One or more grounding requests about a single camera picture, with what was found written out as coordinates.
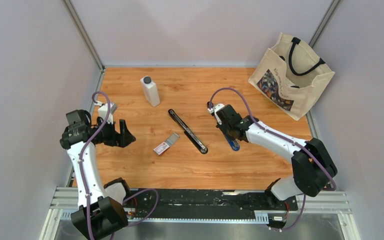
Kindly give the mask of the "blue stapler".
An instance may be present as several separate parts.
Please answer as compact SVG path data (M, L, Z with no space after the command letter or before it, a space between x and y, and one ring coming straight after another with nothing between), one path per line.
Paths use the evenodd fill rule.
M216 115L215 110L214 110L214 104L210 103L209 101L207 102L207 110L210 113L211 116L213 116L216 119L216 128L218 128L225 139L227 140L228 144L232 148L233 151L239 151L240 150L240 145L239 143L233 139L230 135L228 135L227 131L224 129L224 127L220 124L220 119Z

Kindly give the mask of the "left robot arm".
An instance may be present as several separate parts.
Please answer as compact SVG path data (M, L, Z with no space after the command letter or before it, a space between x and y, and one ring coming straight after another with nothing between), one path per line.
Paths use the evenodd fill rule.
M66 114L68 126L61 135L60 145L67 151L77 180L78 209L71 222L88 240L101 240L128 226L125 207L133 201L127 182L119 177L103 184L97 166L96 146L125 148L136 141L125 120L97 118L91 123L88 111L79 109Z

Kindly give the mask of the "red white staple box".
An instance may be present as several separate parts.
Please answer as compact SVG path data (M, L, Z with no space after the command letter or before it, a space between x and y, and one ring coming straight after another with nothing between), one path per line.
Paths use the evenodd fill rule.
M180 136L173 132L170 137L168 137L165 141L160 143L157 147L153 149L153 151L158 155L162 155L164 152L166 152L178 139Z

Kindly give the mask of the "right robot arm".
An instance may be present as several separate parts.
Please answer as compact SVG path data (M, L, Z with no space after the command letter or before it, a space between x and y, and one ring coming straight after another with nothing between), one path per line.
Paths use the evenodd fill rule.
M208 112L228 140L264 147L291 163L292 175L276 179L264 191L265 203L273 210L279 209L290 197L317 196L338 173L328 150L318 138L292 137L256 117L242 117L230 104L209 106Z

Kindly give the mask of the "black stapler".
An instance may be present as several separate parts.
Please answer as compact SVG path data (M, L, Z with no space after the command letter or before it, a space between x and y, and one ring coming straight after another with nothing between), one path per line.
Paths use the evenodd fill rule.
M208 148L204 143L194 134L194 132L185 124L185 122L175 113L173 109L168 110L169 116L183 129L183 133L194 144L201 154L207 154Z

